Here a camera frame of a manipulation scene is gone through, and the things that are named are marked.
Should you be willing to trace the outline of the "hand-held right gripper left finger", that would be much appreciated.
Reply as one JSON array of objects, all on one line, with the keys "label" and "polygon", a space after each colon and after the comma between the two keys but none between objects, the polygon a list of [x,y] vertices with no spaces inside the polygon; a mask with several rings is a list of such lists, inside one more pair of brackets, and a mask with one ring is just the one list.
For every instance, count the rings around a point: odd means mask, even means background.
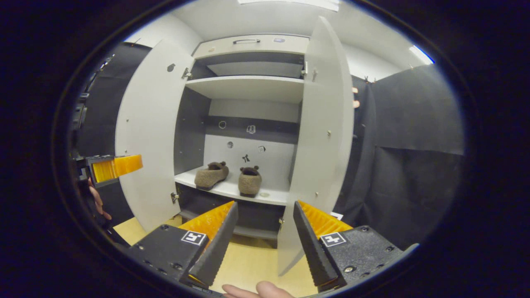
[{"label": "hand-held right gripper left finger", "polygon": [[237,202],[230,201],[180,226],[162,224],[125,254],[171,284],[207,290],[216,279],[238,218]]}]

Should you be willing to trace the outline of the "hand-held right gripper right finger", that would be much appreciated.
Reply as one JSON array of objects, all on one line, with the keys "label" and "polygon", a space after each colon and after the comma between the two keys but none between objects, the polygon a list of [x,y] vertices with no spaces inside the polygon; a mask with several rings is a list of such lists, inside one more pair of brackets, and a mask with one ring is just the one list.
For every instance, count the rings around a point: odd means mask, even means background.
[{"label": "hand-held right gripper right finger", "polygon": [[306,202],[295,202],[293,218],[319,292],[357,286],[405,257],[375,229],[353,228]]}]

